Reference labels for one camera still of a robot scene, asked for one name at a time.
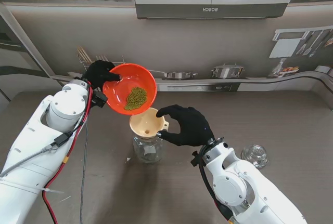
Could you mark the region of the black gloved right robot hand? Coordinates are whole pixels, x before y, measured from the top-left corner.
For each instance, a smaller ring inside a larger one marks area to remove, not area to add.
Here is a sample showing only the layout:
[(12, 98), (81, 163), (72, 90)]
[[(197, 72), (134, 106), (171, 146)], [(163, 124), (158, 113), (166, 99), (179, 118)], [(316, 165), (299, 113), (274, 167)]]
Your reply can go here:
[(166, 130), (158, 131), (158, 136), (176, 146), (204, 146), (215, 136), (206, 118), (193, 107), (181, 107), (177, 104), (161, 108), (156, 117), (169, 115), (180, 126), (180, 132), (170, 133)]

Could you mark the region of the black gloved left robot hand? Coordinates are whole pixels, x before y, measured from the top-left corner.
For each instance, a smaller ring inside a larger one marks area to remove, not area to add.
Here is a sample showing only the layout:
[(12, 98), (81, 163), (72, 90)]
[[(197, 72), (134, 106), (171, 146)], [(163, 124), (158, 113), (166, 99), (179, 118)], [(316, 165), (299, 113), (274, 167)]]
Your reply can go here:
[(111, 73), (113, 68), (115, 65), (112, 62), (97, 60), (88, 67), (81, 79), (88, 81), (93, 89), (102, 89), (105, 82), (121, 80), (120, 75)]

